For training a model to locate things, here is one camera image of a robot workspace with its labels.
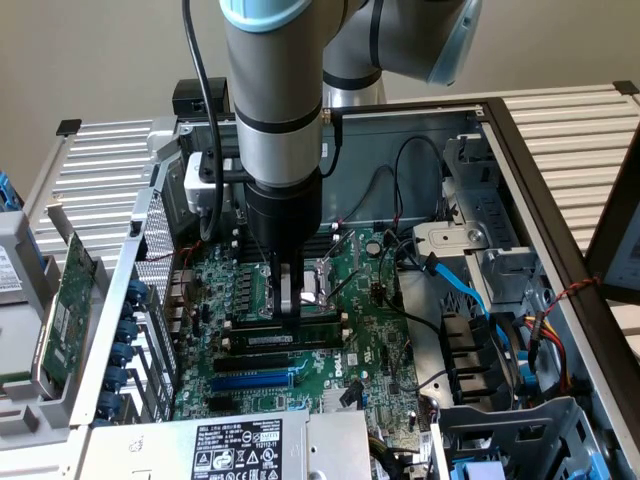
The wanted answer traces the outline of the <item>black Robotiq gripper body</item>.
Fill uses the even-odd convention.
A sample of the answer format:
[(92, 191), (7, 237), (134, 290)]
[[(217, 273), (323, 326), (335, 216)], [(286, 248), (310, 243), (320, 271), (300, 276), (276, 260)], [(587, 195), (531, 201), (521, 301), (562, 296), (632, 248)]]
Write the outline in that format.
[(297, 255), (316, 234), (322, 218), (319, 169), (290, 187), (244, 185), (248, 224), (258, 242), (281, 261)]

